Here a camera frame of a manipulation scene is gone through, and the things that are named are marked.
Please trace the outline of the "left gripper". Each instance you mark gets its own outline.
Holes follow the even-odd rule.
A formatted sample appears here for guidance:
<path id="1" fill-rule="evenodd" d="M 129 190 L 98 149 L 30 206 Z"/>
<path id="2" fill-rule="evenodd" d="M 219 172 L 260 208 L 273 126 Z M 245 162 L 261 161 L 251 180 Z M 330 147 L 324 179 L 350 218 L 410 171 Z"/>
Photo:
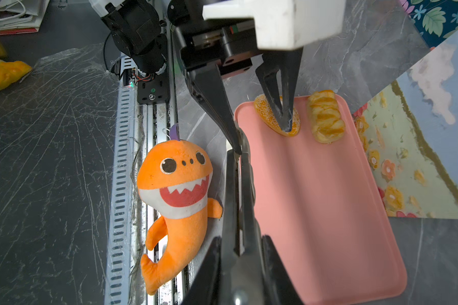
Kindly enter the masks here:
<path id="1" fill-rule="evenodd" d="M 303 48 L 263 51 L 256 44 L 253 19 L 204 20 L 202 9 L 216 1 L 170 1 L 177 60 L 193 99 L 220 127 L 233 150 L 242 154 L 223 80 L 248 71 L 261 56 L 256 75 L 279 127 L 291 132 L 293 103 Z"/>

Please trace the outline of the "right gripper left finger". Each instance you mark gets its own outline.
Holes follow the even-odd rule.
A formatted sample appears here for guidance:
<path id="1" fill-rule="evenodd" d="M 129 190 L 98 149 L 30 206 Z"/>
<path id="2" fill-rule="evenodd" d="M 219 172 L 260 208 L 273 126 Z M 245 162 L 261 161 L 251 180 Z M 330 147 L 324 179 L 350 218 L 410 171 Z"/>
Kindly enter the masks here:
<path id="1" fill-rule="evenodd" d="M 182 305 L 212 305 L 218 303 L 220 279 L 221 237 L 213 238 L 197 276 Z"/>

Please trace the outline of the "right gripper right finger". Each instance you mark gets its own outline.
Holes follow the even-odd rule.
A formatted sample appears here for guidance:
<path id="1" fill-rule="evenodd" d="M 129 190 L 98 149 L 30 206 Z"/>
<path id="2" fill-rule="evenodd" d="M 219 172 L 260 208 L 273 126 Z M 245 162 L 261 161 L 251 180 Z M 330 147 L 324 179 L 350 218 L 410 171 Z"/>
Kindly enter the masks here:
<path id="1" fill-rule="evenodd" d="M 270 236 L 262 236 L 265 304 L 303 305 Z"/>

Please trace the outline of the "metal tongs with white tips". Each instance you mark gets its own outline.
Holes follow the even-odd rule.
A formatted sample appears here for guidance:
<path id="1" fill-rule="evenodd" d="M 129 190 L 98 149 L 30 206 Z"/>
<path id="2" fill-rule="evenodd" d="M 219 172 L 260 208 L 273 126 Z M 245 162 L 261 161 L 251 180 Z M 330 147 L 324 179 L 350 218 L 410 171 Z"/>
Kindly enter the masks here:
<path id="1" fill-rule="evenodd" d="M 241 152 L 227 146 L 218 304 L 265 304 L 261 231 L 254 216 L 254 179 L 248 138 Z"/>

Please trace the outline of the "landscape print paper bag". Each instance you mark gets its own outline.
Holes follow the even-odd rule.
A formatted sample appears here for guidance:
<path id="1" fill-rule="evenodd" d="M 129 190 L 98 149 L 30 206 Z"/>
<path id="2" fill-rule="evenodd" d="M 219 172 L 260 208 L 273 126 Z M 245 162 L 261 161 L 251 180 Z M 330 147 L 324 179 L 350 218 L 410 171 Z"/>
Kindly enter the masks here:
<path id="1" fill-rule="evenodd" d="M 458 26 L 355 125 L 388 216 L 458 219 Z"/>

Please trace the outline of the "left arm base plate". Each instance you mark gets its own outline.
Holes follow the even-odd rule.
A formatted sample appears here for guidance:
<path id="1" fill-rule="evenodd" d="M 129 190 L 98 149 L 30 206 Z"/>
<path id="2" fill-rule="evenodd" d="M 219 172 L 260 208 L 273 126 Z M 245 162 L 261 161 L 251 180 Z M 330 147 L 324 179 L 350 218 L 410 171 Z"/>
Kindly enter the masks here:
<path id="1" fill-rule="evenodd" d="M 141 105 L 166 104 L 170 100 L 169 74 L 136 75 L 137 101 Z"/>

